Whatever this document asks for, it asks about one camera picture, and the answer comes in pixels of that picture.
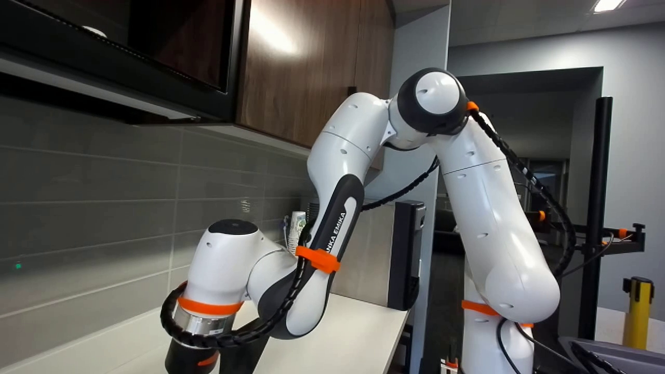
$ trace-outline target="gray backsplash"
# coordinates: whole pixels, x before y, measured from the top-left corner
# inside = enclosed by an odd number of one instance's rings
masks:
[[[303,156],[0,98],[0,368],[157,308],[205,226],[279,237]]]

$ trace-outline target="ceiling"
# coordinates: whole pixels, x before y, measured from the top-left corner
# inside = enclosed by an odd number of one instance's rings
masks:
[[[625,0],[595,15],[595,0],[390,0],[397,25],[454,5],[451,45],[528,40],[665,20],[665,0]]]

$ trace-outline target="robotic arm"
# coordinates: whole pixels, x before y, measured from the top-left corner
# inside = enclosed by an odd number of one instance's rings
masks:
[[[471,114],[482,119],[460,82],[436,69],[410,77],[393,100],[349,95],[307,157],[322,210],[298,253],[242,221],[221,221],[204,233],[186,285],[163,308],[173,337],[169,371],[209,371],[225,345],[258,334],[298,338],[316,329],[363,203],[370,162],[384,145],[425,145],[438,154],[468,253],[464,368],[486,371],[486,359],[494,358],[497,371],[509,371],[494,327],[501,317],[545,320],[560,305],[560,286],[522,212],[503,152]],[[258,305],[262,327],[239,337],[230,324],[243,300]],[[504,334],[515,345],[509,352],[526,356],[519,371],[530,371],[531,345],[509,327]]]

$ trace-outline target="ceiling light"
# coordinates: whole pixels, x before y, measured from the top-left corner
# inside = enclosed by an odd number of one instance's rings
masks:
[[[623,0],[599,0],[595,12],[611,12],[619,8]]]

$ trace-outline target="dark brown cabinet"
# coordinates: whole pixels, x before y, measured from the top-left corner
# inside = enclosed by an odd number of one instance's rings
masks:
[[[129,122],[237,122],[300,145],[352,92],[386,98],[390,53],[386,0],[0,3],[2,86],[2,63],[21,63]]]
[[[349,92],[389,95],[386,0],[254,0],[237,122],[312,145]]]

